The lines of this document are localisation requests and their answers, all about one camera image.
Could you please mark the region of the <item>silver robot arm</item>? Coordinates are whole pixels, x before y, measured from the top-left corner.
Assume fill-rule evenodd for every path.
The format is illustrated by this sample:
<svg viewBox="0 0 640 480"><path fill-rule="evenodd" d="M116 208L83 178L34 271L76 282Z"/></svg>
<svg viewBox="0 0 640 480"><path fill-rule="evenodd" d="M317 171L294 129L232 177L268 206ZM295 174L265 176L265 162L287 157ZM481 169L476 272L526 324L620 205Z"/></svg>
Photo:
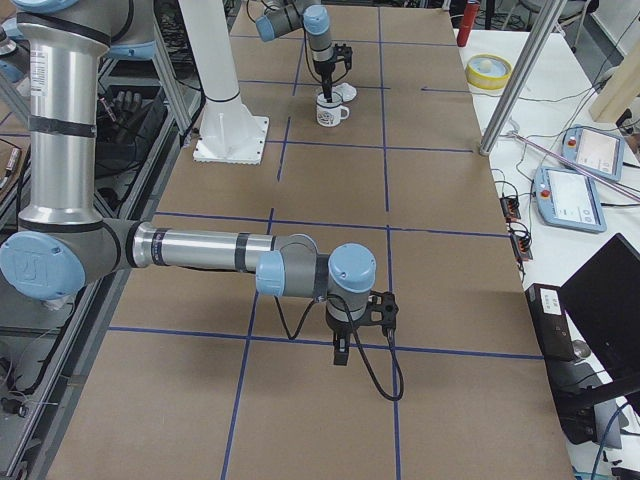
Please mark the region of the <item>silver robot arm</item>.
<svg viewBox="0 0 640 480"><path fill-rule="evenodd" d="M30 46L31 193L18 232L1 246L1 271L19 292L51 301L125 268L177 266L255 275L257 292L326 301L334 364L346 365L351 335L371 325L376 260L349 243L320 254L307 235L181 231L104 219L94 208L97 74L111 47L155 53L153 1L11 1ZM257 164L268 119L253 116L237 83L221 1L180 1L206 98L195 159ZM335 64L351 48L334 43L320 1L293 1L256 20L263 41L300 28L331 100Z"/></svg>
<svg viewBox="0 0 640 480"><path fill-rule="evenodd" d="M264 42L302 28L312 51L314 70L320 76L324 99L332 100L335 65L343 61L348 71L351 68L352 50L346 44L332 42L330 16L320 1L292 1L275 10L266 9L256 19L255 25Z"/></svg>

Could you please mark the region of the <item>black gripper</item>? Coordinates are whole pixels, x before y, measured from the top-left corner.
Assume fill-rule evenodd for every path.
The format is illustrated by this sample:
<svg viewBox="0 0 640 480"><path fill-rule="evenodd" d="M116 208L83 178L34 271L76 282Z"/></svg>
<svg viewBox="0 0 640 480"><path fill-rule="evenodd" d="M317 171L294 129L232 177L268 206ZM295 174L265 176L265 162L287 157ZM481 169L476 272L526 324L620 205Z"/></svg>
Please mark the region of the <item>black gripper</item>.
<svg viewBox="0 0 640 480"><path fill-rule="evenodd" d="M327 300L327 324L333 331L333 364L346 366L349 359L350 339L357 330L357 324L344 299Z"/></svg>
<svg viewBox="0 0 640 480"><path fill-rule="evenodd" d="M333 49L313 50L312 59L315 72L320 76L323 98L332 100L333 73L336 54Z"/></svg>

